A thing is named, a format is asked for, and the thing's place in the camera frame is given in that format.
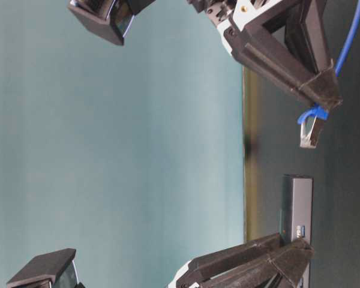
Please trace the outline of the lower black gripper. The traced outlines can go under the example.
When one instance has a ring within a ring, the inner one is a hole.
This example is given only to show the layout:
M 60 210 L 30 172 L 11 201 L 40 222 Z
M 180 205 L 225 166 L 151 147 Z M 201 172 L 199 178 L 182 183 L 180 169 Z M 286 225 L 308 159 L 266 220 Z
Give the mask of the lower black gripper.
M 314 250 L 303 239 L 282 245 L 279 233 L 187 261 L 166 287 L 299 284 Z

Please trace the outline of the upper black gripper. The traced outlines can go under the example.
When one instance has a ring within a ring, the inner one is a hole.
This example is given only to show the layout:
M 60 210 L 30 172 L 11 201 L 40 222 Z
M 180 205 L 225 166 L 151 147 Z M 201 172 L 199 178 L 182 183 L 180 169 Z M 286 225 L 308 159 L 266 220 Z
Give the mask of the upper black gripper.
M 341 104 L 323 25 L 326 1 L 187 1 L 205 12 L 227 52 L 243 66 L 307 104 L 332 110 Z M 261 16 L 285 5 L 286 28 L 281 45 L 265 28 L 243 30 Z

